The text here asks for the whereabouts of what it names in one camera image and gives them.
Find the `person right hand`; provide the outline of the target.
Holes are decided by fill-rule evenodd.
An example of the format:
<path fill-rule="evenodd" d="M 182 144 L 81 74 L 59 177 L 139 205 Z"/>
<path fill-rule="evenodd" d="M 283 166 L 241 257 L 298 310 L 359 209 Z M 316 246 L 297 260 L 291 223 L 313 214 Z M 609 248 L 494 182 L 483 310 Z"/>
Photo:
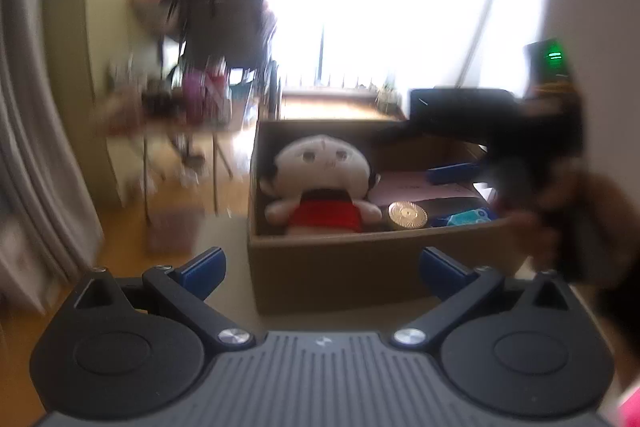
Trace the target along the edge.
<path fill-rule="evenodd" d="M 639 208 L 612 180 L 564 170 L 506 223 L 537 271 L 601 287 L 623 278 L 639 256 Z"/>

